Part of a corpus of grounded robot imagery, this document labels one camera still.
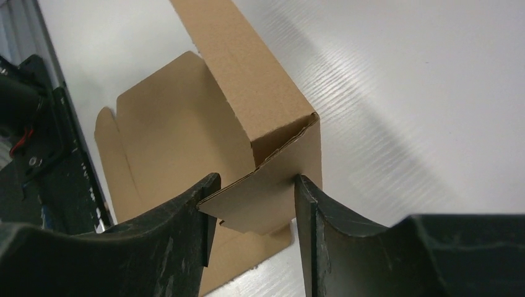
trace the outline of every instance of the cable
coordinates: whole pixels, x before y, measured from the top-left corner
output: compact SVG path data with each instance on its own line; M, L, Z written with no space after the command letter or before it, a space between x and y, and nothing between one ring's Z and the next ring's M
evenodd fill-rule
M15 151L18 150L21 146L23 146L26 143L26 141L28 141L29 138L33 136L34 132L35 131L33 130L33 127L31 127L30 129L28 129L27 127L24 128L24 136L9 151L9 156L11 158L14 157Z

